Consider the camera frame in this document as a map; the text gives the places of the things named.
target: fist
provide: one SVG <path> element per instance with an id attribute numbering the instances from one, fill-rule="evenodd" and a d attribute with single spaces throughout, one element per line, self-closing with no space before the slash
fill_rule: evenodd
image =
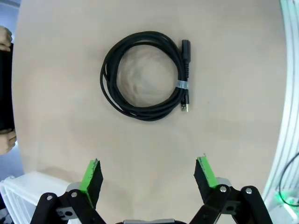
<path id="1" fill-rule="evenodd" d="M 7 28 L 0 26 L 0 50 L 10 51 L 11 41 L 11 32 Z"/>
<path id="2" fill-rule="evenodd" d="M 0 131 L 0 155 L 9 152 L 17 140 L 15 131 L 3 130 Z"/>

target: white plastic container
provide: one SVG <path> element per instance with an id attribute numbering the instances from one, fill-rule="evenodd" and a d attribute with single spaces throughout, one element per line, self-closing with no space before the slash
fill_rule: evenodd
<path id="1" fill-rule="evenodd" d="M 15 224 L 30 224 L 36 205 L 46 192 L 61 196 L 70 183 L 38 172 L 13 176 L 0 182 L 0 193 Z M 69 224 L 79 224 L 73 219 Z"/>

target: screw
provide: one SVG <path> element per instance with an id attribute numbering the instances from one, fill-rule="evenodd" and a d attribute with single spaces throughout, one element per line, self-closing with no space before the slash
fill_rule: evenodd
<path id="1" fill-rule="evenodd" d="M 223 193 L 226 192 L 226 187 L 224 187 L 224 186 L 220 187 L 220 191 Z"/>
<path id="2" fill-rule="evenodd" d="M 77 197 L 77 193 L 76 193 L 76 192 L 73 192 L 73 193 L 71 194 L 71 196 L 72 196 L 72 197 Z"/>
<path id="3" fill-rule="evenodd" d="M 252 194 L 252 190 L 251 190 L 250 188 L 246 188 L 245 192 L 246 192 L 247 194 L 249 194 L 249 195 Z"/>

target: table surface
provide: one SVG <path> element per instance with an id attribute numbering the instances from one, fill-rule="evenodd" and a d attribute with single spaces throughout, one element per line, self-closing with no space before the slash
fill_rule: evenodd
<path id="1" fill-rule="evenodd" d="M 100 89 L 100 68 L 123 37 L 146 30 L 192 44 L 190 112 L 157 122 L 118 113 Z M 173 217 L 202 205 L 193 177 L 206 154 L 216 176 L 262 193 L 284 105 L 286 53 L 271 0 L 23 1 L 13 61 L 15 126 L 25 172 L 80 181 L 101 161 L 97 210 L 108 223 Z M 176 68 L 162 52 L 136 47 L 119 86 L 136 105 L 167 98 Z M 225 218 L 222 223 L 232 223 Z"/>

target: black sleeve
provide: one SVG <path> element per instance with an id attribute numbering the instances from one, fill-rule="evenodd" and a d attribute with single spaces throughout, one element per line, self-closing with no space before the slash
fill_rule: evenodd
<path id="1" fill-rule="evenodd" d="M 14 129 L 11 93 L 13 45 L 11 52 L 0 51 L 0 130 Z"/>

